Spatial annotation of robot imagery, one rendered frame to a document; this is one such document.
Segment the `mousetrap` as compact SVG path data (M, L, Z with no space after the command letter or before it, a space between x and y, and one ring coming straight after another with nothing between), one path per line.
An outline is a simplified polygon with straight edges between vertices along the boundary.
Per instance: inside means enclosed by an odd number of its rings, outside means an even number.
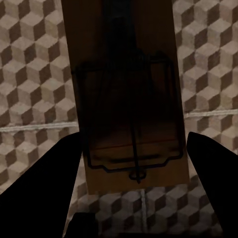
M61 0L88 195L190 183L172 0Z

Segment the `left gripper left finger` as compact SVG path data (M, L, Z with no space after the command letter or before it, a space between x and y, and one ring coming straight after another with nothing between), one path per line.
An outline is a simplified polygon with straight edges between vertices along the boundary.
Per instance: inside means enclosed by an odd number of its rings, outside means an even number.
M0 195L0 238L62 238L81 155L68 135Z

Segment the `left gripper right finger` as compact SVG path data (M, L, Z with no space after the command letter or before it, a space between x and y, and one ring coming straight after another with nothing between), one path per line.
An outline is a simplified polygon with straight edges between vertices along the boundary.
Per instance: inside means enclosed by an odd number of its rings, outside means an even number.
M238 238L238 155L195 132L186 149L226 238Z

